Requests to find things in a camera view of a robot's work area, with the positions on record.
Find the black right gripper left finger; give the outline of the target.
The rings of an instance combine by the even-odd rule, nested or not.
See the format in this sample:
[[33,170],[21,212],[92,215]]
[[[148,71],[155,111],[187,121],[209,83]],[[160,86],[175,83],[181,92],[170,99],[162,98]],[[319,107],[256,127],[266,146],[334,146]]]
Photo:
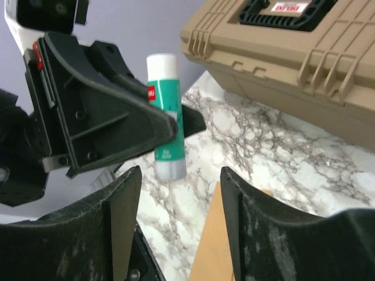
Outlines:
[[1,280],[125,280],[142,173],[36,221],[1,225]]

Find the brown paper envelope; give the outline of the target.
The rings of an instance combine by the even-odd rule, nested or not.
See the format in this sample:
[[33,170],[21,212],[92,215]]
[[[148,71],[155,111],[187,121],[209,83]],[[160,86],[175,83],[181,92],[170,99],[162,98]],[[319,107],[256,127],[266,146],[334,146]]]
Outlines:
[[190,280],[257,280],[245,275],[241,252],[238,190],[217,182]]

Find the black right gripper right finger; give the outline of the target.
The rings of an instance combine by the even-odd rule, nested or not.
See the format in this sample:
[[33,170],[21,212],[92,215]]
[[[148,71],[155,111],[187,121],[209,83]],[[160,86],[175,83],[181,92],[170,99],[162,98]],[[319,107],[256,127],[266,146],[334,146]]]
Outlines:
[[220,174],[237,280],[374,279],[374,210],[319,217],[290,207],[242,179]]

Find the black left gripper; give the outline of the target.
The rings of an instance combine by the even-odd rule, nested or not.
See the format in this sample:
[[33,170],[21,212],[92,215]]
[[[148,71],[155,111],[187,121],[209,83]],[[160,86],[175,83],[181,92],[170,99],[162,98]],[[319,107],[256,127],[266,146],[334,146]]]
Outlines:
[[16,105],[17,96],[1,91],[2,204],[42,198],[49,173],[68,164],[72,178],[138,157],[165,140],[158,110],[97,72],[87,48],[74,36],[49,32],[26,51],[31,114]]

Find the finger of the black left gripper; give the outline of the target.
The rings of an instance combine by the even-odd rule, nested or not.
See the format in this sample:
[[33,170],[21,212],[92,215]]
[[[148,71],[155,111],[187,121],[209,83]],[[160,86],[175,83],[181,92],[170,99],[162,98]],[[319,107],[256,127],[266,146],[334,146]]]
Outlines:
[[[95,41],[87,48],[90,64],[115,85],[147,101],[147,86],[134,77],[124,62],[118,47],[111,43]],[[202,114],[188,106],[182,106],[185,137],[206,130]]]

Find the green white glue stick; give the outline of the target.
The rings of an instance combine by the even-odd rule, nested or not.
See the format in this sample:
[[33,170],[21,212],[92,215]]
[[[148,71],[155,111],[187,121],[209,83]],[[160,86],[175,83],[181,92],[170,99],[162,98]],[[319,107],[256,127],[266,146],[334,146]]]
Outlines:
[[183,128],[180,80],[176,55],[152,54],[146,58],[148,101],[166,121],[158,126],[165,134],[154,150],[155,175],[159,181],[186,177],[185,137]]

